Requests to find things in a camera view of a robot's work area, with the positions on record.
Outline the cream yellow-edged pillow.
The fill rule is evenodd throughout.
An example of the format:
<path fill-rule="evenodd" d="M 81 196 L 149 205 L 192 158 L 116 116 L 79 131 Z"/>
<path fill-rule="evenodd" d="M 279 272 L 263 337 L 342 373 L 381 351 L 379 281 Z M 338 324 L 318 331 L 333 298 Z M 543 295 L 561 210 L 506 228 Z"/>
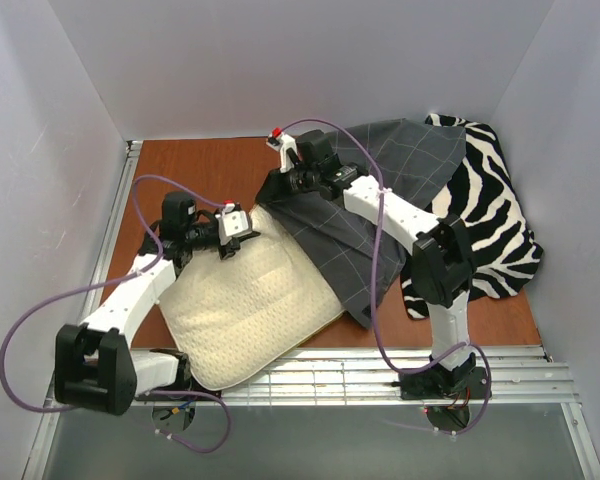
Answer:
<path fill-rule="evenodd" d="M 232 258 L 195 254 L 160 310 L 195 380 L 235 386 L 338 319 L 344 308 L 299 244 L 262 207 L 255 239 Z"/>

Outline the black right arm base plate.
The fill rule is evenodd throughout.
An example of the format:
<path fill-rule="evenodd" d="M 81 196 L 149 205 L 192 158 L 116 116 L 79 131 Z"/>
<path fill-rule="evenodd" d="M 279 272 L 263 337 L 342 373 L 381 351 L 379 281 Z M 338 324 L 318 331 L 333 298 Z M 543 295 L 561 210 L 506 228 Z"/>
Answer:
<path fill-rule="evenodd" d="M 483 367 L 456 368 L 453 371 L 434 367 L 418 374 L 400 374 L 391 386 L 399 389 L 403 400 L 491 398 L 491 388 L 487 385 L 486 369 Z"/>

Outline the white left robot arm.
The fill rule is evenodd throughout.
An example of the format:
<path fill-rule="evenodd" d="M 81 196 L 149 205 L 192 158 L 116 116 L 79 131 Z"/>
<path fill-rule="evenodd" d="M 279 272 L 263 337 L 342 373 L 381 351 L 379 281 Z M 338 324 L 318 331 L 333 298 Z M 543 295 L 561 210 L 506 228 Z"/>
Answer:
<path fill-rule="evenodd" d="M 150 224 L 129 271 L 106 300 L 78 325 L 55 339 L 54 395 L 58 402 L 120 416 L 141 395 L 192 390 L 187 354 L 175 349 L 134 351 L 140 326 L 197 251 L 233 257 L 257 237 L 250 215 L 227 202 L 200 210 L 193 196 L 165 195 L 161 217 Z"/>

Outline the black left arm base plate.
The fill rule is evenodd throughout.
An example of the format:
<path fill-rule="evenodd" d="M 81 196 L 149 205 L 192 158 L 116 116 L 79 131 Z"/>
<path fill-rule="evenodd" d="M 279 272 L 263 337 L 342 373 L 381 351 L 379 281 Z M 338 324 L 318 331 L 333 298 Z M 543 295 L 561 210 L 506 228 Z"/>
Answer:
<path fill-rule="evenodd" d="M 136 400 L 184 403 L 196 400 L 209 401 L 209 396 L 221 398 L 222 391 L 205 388 L 190 373 L 180 372 L 173 383 L 143 392 L 136 396 Z"/>

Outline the grey checked pillowcase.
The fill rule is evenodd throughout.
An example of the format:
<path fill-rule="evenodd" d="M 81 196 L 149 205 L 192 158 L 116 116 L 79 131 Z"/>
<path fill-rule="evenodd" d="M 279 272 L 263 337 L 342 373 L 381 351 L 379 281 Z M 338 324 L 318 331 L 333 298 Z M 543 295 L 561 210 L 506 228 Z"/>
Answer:
<path fill-rule="evenodd" d="M 369 157 L 379 165 L 383 182 L 396 195 L 408 198 L 406 185 L 416 182 L 413 159 L 406 162 L 400 153 L 391 154 L 383 146 L 395 123 L 393 119 L 350 128 L 350 134 L 331 131 L 327 138 L 344 164 L 370 167 Z M 378 252 L 378 266 L 373 268 L 374 225 L 320 197 L 316 192 L 288 196 L 279 201 L 262 202 L 262 187 L 257 204 L 277 220 L 296 240 L 334 291 L 343 308 L 364 328 L 370 328 L 370 280 L 377 280 L 377 297 L 384 298 L 396 280 L 410 281 L 410 256 L 390 235 L 384 234 Z"/>

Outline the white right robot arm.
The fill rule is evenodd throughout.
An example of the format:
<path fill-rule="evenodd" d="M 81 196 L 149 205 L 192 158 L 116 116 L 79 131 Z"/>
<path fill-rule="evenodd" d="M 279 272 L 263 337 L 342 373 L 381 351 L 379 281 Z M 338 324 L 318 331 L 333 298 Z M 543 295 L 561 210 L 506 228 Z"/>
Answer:
<path fill-rule="evenodd" d="M 463 221 L 426 212 L 382 186 L 379 174 L 343 163 L 320 130 L 293 137 L 276 128 L 266 143 L 278 152 L 280 165 L 269 172 L 260 200 L 317 192 L 372 222 L 377 234 L 391 236 L 410 255 L 411 281 L 427 305 L 432 347 L 429 364 L 399 370 L 401 388 L 415 398 L 468 391 L 476 371 L 467 313 L 476 262 Z"/>

